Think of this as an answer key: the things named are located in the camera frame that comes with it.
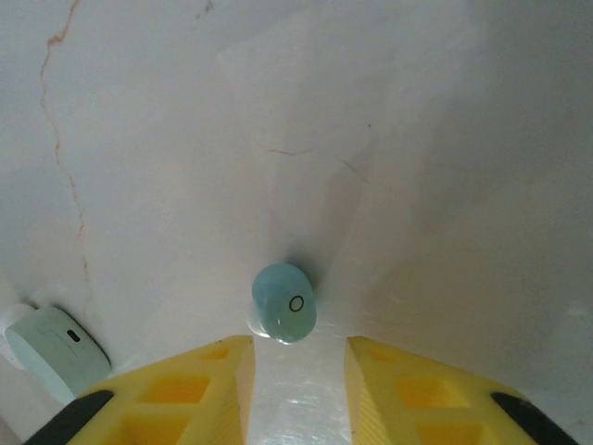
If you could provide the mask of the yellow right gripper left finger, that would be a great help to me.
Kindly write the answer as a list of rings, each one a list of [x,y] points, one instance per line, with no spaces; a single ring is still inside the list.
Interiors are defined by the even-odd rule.
[[[116,375],[66,405],[30,444],[245,444],[251,336],[231,336]]]

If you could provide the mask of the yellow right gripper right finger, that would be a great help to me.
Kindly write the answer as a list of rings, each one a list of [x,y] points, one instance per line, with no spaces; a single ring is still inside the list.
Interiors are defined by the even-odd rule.
[[[349,337],[345,384],[355,444],[573,444],[514,388],[385,343]]]

